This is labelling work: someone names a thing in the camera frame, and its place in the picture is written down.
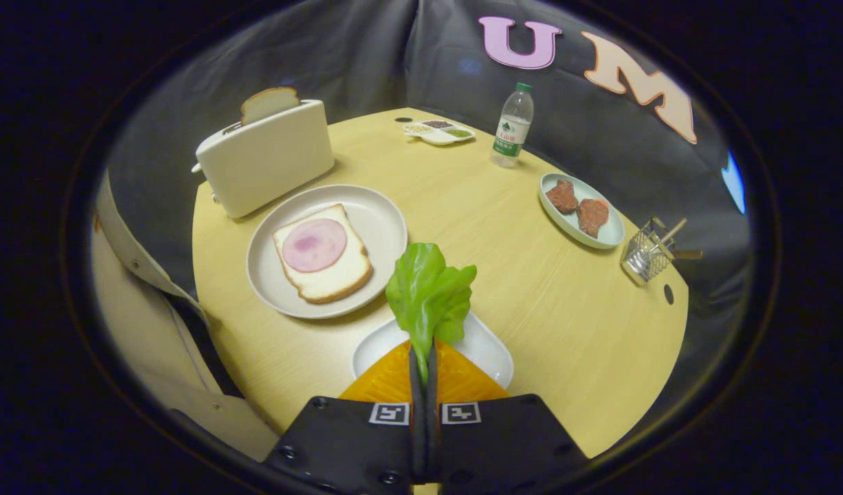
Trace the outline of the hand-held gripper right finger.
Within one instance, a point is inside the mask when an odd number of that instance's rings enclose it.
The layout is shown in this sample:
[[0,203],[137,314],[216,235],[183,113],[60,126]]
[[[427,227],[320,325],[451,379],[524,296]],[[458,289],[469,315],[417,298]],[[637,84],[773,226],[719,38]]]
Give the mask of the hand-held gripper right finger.
[[428,357],[425,475],[440,494],[536,494],[588,457],[535,394],[509,397],[443,342]]

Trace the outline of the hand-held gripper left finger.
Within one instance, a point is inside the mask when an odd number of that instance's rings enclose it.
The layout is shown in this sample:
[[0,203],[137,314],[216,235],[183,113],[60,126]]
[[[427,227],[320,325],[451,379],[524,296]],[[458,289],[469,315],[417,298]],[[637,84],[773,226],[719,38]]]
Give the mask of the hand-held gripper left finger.
[[408,399],[356,401],[312,397],[281,435],[264,465],[328,494],[412,494],[426,477],[426,420],[409,342],[387,352],[371,372],[400,365]]

